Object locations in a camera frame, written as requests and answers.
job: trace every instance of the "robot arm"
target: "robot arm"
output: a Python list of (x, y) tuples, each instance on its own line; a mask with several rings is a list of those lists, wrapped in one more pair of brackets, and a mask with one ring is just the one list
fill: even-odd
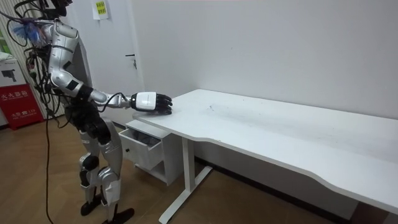
[(49, 62), (50, 81), (53, 86), (67, 95), (84, 101), (92, 101), (98, 106), (111, 108), (133, 108), (137, 111), (157, 111), (170, 114), (172, 99), (155, 92), (141, 92), (132, 96), (103, 93), (87, 86), (67, 72), (72, 64), (75, 48), (78, 44), (78, 31), (60, 21), (43, 29), (47, 37), (52, 37), (52, 50)]

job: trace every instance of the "white cabinet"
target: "white cabinet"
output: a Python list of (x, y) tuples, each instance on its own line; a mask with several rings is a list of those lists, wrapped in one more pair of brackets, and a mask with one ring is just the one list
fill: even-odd
[(170, 185), (183, 173), (181, 137), (134, 120), (119, 133), (123, 158)]

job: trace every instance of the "robot knee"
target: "robot knee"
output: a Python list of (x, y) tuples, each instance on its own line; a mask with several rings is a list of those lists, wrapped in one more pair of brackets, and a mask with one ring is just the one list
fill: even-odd
[(96, 156), (87, 156), (86, 158), (84, 158), (84, 161), (81, 163), (83, 169), (79, 173), (81, 186), (83, 187), (90, 186), (88, 173), (92, 170), (95, 170), (99, 165), (100, 165), (100, 160)]
[(81, 165), (85, 170), (91, 171), (100, 165), (100, 159), (96, 156), (87, 156)]

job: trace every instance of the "white desk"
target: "white desk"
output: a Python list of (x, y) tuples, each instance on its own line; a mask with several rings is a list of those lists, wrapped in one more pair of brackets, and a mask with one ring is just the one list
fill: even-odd
[(245, 96), (195, 90), (173, 99), (173, 114), (133, 117), (183, 137), (186, 190), (169, 218), (209, 173), (194, 181), (190, 141), (206, 141), (276, 164), (329, 189), (398, 213), (398, 121)]

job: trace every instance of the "paper sign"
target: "paper sign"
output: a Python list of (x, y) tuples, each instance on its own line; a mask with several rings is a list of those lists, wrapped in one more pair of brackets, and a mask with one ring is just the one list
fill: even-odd
[(108, 18), (106, 0), (91, 0), (91, 4), (93, 6), (93, 19), (102, 20)]

